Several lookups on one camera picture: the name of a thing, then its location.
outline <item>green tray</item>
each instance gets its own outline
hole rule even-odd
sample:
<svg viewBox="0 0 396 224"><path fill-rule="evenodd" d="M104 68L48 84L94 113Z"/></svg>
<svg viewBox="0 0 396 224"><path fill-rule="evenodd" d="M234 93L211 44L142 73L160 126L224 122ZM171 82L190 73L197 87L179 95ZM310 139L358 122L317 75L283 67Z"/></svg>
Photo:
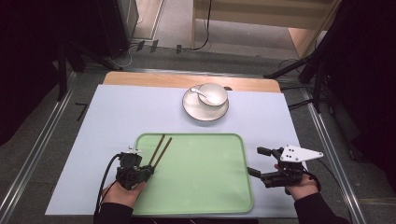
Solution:
<svg viewBox="0 0 396 224"><path fill-rule="evenodd" d="M138 137L141 165L154 153L161 133ZM134 206L135 215L242 213L253 206L244 144L233 133L167 133L159 161Z"/></svg>

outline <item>black sleeve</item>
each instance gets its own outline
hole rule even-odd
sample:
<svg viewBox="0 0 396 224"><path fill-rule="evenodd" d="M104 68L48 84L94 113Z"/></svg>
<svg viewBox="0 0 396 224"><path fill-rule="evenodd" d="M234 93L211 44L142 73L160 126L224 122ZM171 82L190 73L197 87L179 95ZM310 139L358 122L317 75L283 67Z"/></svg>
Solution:
<svg viewBox="0 0 396 224"><path fill-rule="evenodd" d="M300 224L348 224L349 221L338 217L323 200L320 193L311 194L294 203Z"/></svg>
<svg viewBox="0 0 396 224"><path fill-rule="evenodd" d="M128 224L134 209L119 203L102 203L94 224Z"/></svg>

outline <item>person's left hand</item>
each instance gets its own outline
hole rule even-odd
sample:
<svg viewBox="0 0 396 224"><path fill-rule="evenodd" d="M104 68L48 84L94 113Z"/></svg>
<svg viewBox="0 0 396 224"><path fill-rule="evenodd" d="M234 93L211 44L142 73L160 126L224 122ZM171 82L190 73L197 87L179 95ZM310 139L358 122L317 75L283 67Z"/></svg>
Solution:
<svg viewBox="0 0 396 224"><path fill-rule="evenodd" d="M103 199L103 203L120 203L132 208L134 207L134 203L136 202L140 192L146 185L146 182L142 182L136 185L133 189L128 190L123 188L120 182L117 181L110 189L108 189L110 187L108 186L102 190L102 197L108 190L106 197Z"/></svg>

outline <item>gray floor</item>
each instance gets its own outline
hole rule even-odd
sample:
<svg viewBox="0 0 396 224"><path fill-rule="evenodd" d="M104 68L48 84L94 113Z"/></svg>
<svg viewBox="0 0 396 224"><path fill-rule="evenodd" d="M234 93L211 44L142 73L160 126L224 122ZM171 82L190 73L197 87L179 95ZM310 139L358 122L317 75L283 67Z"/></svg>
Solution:
<svg viewBox="0 0 396 224"><path fill-rule="evenodd" d="M167 0L165 4L172 3L175 0ZM165 47L175 44L188 45L188 42L171 43L172 36L164 34L164 25L160 25L156 36L159 37L160 43ZM277 30L274 35L280 35L284 32L283 28L274 28ZM201 52L183 51L176 54L173 49L157 49L150 53L150 48L145 47L143 50L131 50L132 63L125 68L126 71L134 69L161 69L177 71L196 71L233 74L238 77L256 77L261 78L263 74L271 74L280 67L286 66L292 61L282 63L284 59L295 59L296 53L290 48L290 37L282 35L275 42L262 41L264 49L273 49L273 51L258 51L256 47L247 48L252 44L241 44L238 39L244 37L234 36L232 41L217 40L215 34L211 34L212 43L210 51L204 49ZM261 35L255 35L254 39L261 39ZM130 60L128 53L118 58L118 63L128 63ZM94 94L96 86L103 82L108 72L102 66L86 61L89 65L83 74L78 75L77 85L71 95L71 98L61 116L51 138L37 167L34 169L27 187L24 189L8 223L92 223L92 217L46 217L44 215L47 205L50 201L51 191L56 185L67 156L73 146L74 140L78 134L82 121L77 121L81 113L81 106L75 103L88 104ZM290 86L296 84L298 76L297 71L293 71L285 77L279 78L280 85ZM288 104L299 103L304 99L301 90L283 91ZM18 174L29 152L31 151L35 140L39 136L41 129L44 127L52 109L55 107L57 98L57 88L55 88L42 101L40 106L29 116L22 124L14 137L5 145L0 147L0 199L6 196L7 189ZM357 163L349 158L347 142L343 138L336 120L328 112L325 104L322 106L322 114L329 134L331 135L334 147L346 170L347 177L360 201L361 209L367 220L367 223L396 223L396 214L394 213L395 193L390 188L388 181L383 172L372 165L370 162ZM302 106L290 111L297 135L302 147L314 150L323 150L323 145L319 139L318 131L309 114L308 107ZM342 217L348 217L348 211L344 203L342 192L332 178L332 175L318 161L308 163L308 169L316 174L320 179L323 191L322 194L333 211ZM261 223L298 223L295 218L292 219L262 219Z"/></svg>

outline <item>white spoon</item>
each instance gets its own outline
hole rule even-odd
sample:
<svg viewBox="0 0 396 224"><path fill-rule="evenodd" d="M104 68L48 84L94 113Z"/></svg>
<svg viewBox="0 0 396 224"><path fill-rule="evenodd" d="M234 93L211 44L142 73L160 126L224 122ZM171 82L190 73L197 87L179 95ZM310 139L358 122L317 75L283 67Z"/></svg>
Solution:
<svg viewBox="0 0 396 224"><path fill-rule="evenodd" d="M218 105L220 103L220 99L219 97L215 96L215 95L206 95L203 92L195 89L195 88L191 88L191 91L198 93L200 95L203 95L207 101L209 101L209 103L213 104L213 105Z"/></svg>

